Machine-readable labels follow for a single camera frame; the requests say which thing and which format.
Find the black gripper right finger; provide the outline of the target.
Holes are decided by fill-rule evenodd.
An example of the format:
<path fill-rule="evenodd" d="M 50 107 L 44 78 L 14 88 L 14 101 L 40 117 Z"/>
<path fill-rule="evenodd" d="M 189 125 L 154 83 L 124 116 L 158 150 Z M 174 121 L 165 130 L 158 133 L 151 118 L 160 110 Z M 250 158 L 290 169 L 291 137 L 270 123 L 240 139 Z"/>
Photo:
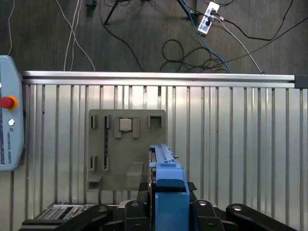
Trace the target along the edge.
<path fill-rule="evenodd" d="M 191 231 L 293 231 L 287 226 L 244 204 L 231 204 L 225 210 L 215 204 L 198 200 L 197 190 L 188 182 L 190 190 L 190 226 Z"/>

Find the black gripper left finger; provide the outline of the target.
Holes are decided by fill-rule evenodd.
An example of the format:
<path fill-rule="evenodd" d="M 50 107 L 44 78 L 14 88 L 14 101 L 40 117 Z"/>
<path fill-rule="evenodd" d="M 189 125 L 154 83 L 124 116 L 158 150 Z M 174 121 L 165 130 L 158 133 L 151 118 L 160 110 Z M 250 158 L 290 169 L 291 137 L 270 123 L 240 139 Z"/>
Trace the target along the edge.
<path fill-rule="evenodd" d="M 97 204 L 61 224 L 56 231 L 150 231 L 148 183 L 139 185 L 136 200 L 119 206 Z"/>

